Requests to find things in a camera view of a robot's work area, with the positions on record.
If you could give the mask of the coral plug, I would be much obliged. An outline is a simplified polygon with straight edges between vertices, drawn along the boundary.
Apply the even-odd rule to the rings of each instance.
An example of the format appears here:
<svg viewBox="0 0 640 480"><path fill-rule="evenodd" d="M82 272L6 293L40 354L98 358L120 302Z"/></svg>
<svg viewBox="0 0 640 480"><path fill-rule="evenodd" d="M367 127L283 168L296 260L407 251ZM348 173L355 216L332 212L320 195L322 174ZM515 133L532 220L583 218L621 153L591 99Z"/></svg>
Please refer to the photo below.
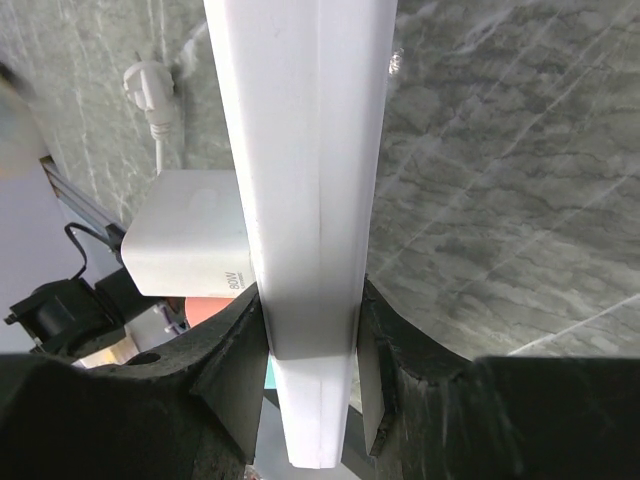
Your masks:
<svg viewBox="0 0 640 480"><path fill-rule="evenodd" d="M188 297L185 299L185 315L190 328L205 322L224 310L232 298L226 297Z"/></svg>

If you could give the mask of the white adapter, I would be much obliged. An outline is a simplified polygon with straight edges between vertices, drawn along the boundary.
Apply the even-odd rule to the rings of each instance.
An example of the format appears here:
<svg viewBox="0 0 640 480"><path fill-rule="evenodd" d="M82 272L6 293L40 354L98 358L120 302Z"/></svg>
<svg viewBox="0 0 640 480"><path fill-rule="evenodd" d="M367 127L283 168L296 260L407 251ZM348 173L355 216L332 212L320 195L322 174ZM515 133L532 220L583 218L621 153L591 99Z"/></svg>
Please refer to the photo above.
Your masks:
<svg viewBox="0 0 640 480"><path fill-rule="evenodd" d="M140 293L235 298L255 282L236 173L165 170L121 245Z"/></svg>

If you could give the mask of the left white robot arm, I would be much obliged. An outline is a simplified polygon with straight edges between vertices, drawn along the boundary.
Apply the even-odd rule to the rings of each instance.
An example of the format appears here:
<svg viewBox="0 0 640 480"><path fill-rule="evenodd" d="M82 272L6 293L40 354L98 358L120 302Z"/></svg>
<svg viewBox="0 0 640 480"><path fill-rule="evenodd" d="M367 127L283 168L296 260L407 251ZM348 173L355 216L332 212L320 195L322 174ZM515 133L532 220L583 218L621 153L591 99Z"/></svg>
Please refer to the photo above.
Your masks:
<svg viewBox="0 0 640 480"><path fill-rule="evenodd" d="M72 363L123 340L125 326L161 301L141 294L121 268L95 285L82 278L44 284L11 306L4 322L25 330L33 353Z"/></svg>

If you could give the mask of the white power strip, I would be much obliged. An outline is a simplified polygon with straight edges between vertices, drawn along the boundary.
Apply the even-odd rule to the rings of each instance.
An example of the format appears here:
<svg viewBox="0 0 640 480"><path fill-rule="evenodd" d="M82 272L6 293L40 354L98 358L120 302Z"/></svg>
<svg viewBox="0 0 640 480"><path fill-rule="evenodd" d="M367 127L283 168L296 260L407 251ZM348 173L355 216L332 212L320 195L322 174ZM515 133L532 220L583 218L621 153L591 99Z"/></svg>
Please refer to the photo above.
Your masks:
<svg viewBox="0 0 640 480"><path fill-rule="evenodd" d="M289 462L341 460L397 5L209 1Z"/></svg>

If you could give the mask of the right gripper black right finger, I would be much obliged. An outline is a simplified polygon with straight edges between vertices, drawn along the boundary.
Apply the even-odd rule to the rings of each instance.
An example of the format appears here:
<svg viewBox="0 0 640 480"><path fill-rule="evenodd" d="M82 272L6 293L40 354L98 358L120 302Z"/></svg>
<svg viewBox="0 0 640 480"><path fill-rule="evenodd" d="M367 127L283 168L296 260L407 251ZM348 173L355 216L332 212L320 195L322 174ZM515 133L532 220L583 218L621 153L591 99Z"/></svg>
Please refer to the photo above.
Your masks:
<svg viewBox="0 0 640 480"><path fill-rule="evenodd" d="M366 283L357 357L364 436L380 479L635 479L639 363L467 360Z"/></svg>

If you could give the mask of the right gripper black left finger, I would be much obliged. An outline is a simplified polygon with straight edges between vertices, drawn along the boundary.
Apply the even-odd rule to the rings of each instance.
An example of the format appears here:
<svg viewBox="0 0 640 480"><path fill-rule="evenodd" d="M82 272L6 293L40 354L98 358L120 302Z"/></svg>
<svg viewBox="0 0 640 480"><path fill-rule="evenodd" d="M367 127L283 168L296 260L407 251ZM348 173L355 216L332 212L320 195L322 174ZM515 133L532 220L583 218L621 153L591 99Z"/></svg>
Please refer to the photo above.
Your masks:
<svg viewBox="0 0 640 480"><path fill-rule="evenodd" d="M123 365L1 359L5 479L240 479L268 359L258 291Z"/></svg>

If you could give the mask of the teal plug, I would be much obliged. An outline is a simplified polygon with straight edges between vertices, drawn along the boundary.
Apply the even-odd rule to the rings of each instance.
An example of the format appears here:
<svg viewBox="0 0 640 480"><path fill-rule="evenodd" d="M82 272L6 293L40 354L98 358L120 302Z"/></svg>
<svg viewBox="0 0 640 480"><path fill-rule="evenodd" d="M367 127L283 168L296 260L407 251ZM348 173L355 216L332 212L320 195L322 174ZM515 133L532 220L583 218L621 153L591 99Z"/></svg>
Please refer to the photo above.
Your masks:
<svg viewBox="0 0 640 480"><path fill-rule="evenodd" d="M272 357L269 356L267 361L265 380L264 380L264 389L274 390L275 388L276 388L276 381L275 381L274 367L273 367Z"/></svg>

